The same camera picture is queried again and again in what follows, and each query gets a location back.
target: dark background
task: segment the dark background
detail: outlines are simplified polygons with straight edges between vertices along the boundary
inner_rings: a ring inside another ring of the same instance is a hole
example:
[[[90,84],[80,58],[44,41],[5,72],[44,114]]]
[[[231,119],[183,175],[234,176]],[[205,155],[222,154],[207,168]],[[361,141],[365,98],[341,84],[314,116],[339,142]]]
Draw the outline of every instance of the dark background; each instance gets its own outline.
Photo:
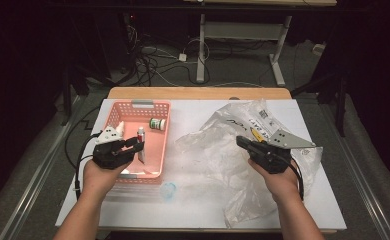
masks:
[[[287,42],[327,42],[312,81],[335,69],[347,73],[348,93],[390,170],[390,0],[341,0],[338,7],[372,3],[376,4],[373,10],[361,16],[296,16]],[[136,18],[141,29],[172,40],[178,47],[196,35],[198,21],[197,16],[182,13],[139,14]],[[111,68],[126,61],[123,56],[105,54],[108,49],[99,35],[102,24],[120,37],[116,16],[80,13],[72,21],[66,12],[45,8],[40,1],[0,2],[0,189],[55,114],[54,101],[66,67],[80,64],[108,77]]]

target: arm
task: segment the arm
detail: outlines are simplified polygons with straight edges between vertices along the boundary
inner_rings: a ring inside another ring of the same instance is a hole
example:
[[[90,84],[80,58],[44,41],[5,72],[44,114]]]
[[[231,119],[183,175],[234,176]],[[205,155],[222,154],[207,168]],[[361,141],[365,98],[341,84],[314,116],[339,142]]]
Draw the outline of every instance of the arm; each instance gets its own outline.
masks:
[[[273,195],[279,211],[284,239],[324,239],[298,193],[297,178],[291,169],[270,174],[251,159],[249,164],[260,173]]]
[[[102,201],[114,186],[115,180],[128,165],[114,170],[102,169],[92,160],[85,165],[83,191],[65,218],[54,239],[95,239]]]

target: pink basket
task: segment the pink basket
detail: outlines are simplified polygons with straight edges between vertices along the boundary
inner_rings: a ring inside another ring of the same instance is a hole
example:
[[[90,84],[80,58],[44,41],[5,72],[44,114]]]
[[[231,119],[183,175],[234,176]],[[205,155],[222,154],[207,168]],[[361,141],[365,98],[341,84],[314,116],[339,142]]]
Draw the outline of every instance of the pink basket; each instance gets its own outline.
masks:
[[[164,130],[151,129],[151,118],[165,119]],[[120,174],[117,182],[160,184],[170,122],[170,102],[153,100],[117,100],[108,115],[105,127],[116,128],[124,121],[123,138],[135,137],[139,127],[145,130],[145,164],[134,161]]]

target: table surface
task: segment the table surface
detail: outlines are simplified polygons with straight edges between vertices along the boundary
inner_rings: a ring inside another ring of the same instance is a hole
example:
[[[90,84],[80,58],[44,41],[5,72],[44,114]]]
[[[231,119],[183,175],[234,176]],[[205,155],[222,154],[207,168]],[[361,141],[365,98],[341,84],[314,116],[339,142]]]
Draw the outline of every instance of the table surface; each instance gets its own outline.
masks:
[[[204,0],[205,3],[241,3],[264,5],[291,5],[291,6],[335,6],[336,0]]]
[[[200,194],[202,191],[205,191],[205,188],[202,188],[202,186],[208,189],[210,185],[191,185],[192,179],[197,179],[199,173],[194,173],[192,166],[179,161],[173,155],[173,152],[175,152],[173,142],[183,135],[197,131],[215,110],[232,102],[232,100],[227,100],[231,97],[240,99],[246,97],[247,100],[260,98],[270,99],[270,110],[275,117],[283,120],[281,122],[294,134],[302,136],[305,139],[310,139],[298,105],[295,100],[290,99],[290,94],[286,89],[198,87],[113,88],[108,96],[109,99],[105,100],[101,107],[94,131],[102,129],[106,116],[115,99],[170,100],[170,112],[172,116],[170,126],[172,127],[169,129],[162,176],[164,182],[173,182],[176,185],[180,198],[176,198],[175,201],[171,202],[161,198],[161,186],[113,189],[103,203],[100,228],[136,231],[279,231],[280,225],[276,211],[266,217],[245,221],[237,224],[232,229],[228,229],[223,218],[223,203],[216,200],[219,197],[219,193],[217,193],[219,191],[214,191],[214,193],[209,192],[210,194]],[[85,154],[90,154],[93,151],[93,147],[94,144],[89,143]],[[172,171],[176,167],[183,170]],[[76,200],[75,194],[72,191],[73,187],[73,183],[71,183],[57,219],[57,226],[62,224],[65,216],[75,204]],[[314,197],[307,197],[305,205],[323,232],[334,232],[335,230],[346,228],[329,181],[321,166],[316,174],[316,180],[311,187],[310,196]]]

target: plastic bag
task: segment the plastic bag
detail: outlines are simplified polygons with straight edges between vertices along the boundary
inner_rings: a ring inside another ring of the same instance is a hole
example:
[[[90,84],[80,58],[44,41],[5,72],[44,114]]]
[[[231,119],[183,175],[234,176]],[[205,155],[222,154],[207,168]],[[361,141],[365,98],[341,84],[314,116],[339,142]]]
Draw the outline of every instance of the plastic bag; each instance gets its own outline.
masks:
[[[214,112],[199,131],[176,140],[181,152],[201,151],[208,167],[207,177],[220,181],[227,196],[223,207],[225,223],[236,223],[265,216],[276,209],[264,179],[247,162],[246,150],[236,145],[236,136],[266,140],[278,129],[290,132],[273,117],[266,100],[229,103]],[[300,166],[305,196],[319,168],[322,148],[292,149],[291,155]]]

